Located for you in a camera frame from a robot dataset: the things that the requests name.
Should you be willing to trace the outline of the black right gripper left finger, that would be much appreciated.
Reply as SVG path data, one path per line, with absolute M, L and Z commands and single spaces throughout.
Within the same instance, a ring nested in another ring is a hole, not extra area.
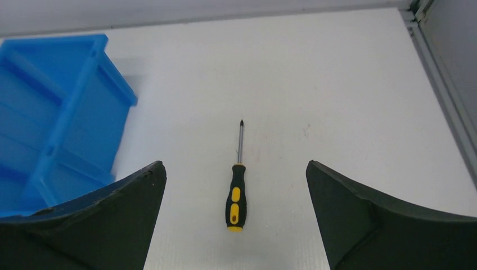
M 2 269 L 142 269 L 163 198 L 161 161 L 77 199 L 1 219 Z

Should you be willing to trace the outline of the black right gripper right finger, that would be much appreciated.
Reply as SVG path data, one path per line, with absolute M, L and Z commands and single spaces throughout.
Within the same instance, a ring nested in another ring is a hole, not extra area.
M 314 160 L 306 178 L 331 269 L 476 268 L 476 218 L 403 201 Z

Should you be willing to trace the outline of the black yellow screwdriver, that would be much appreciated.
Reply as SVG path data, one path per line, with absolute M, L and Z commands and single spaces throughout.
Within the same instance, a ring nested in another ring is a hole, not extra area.
M 241 232 L 247 215 L 247 199 L 245 193 L 246 167 L 242 162 L 244 145 L 244 121 L 240 121 L 237 163 L 232 167 L 232 180 L 226 200 L 225 220 L 227 228 L 232 232 Z

